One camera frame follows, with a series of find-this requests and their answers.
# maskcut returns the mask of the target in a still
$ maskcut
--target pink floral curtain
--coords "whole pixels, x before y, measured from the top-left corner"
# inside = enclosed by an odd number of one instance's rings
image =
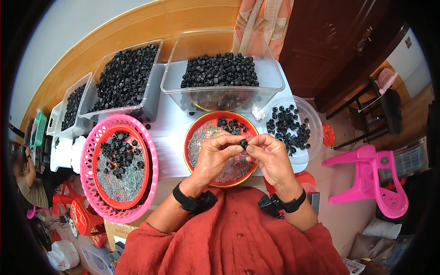
[[[243,0],[234,29],[257,31],[263,35],[276,60],[279,58],[287,32],[294,0]],[[233,48],[246,52],[251,41],[250,32],[234,38]]]

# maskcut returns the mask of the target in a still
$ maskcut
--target pink plastic basket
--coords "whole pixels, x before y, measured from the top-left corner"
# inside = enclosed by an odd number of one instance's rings
[[[104,205],[102,201],[98,201],[99,197],[97,196],[96,192],[95,179],[93,178],[91,163],[97,141],[106,130],[118,124],[125,124],[133,127],[140,134],[144,142],[148,144],[153,162],[153,178],[151,182],[150,193],[148,194],[148,198],[146,199],[144,204],[133,210],[127,210],[125,212],[121,211],[116,213],[111,207]],[[158,185],[158,179],[158,154],[156,153],[156,147],[154,147],[153,139],[148,133],[148,130],[145,129],[145,127],[135,118],[124,114],[112,115],[101,120],[89,133],[81,155],[81,183],[88,202],[101,217],[118,224],[126,224],[139,219],[148,210],[151,203],[153,202]]]

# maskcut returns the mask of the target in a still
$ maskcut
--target white wall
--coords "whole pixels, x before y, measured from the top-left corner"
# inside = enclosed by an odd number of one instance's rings
[[[410,38],[412,45],[408,48],[405,40]],[[422,52],[422,48],[410,28],[387,58],[389,64],[399,73],[407,87],[410,97],[413,98],[431,81],[428,64]]]
[[[105,22],[152,1],[56,0],[32,35],[18,68],[10,122],[20,127],[43,79],[76,43]]]

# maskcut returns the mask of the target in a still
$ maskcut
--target sleeve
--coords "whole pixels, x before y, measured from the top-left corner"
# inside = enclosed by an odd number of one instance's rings
[[[303,232],[313,246],[316,256],[324,265],[327,274],[349,274],[341,256],[333,246],[330,231],[322,223]]]
[[[175,232],[165,234],[146,222],[127,237],[116,275],[157,274]]]
[[[20,192],[26,198],[30,193],[30,188],[29,185],[27,185],[26,177],[22,177],[22,179],[17,184]]]

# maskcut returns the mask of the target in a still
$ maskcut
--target hand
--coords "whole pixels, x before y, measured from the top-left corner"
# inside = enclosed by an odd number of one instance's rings
[[[245,138],[221,131],[216,137],[204,140],[192,175],[206,186],[215,181],[223,171],[226,161],[243,152],[238,142]]]
[[[286,146],[273,136],[255,136],[248,142],[246,152],[249,155],[246,160],[257,163],[266,180],[276,190],[284,184],[297,183]]]

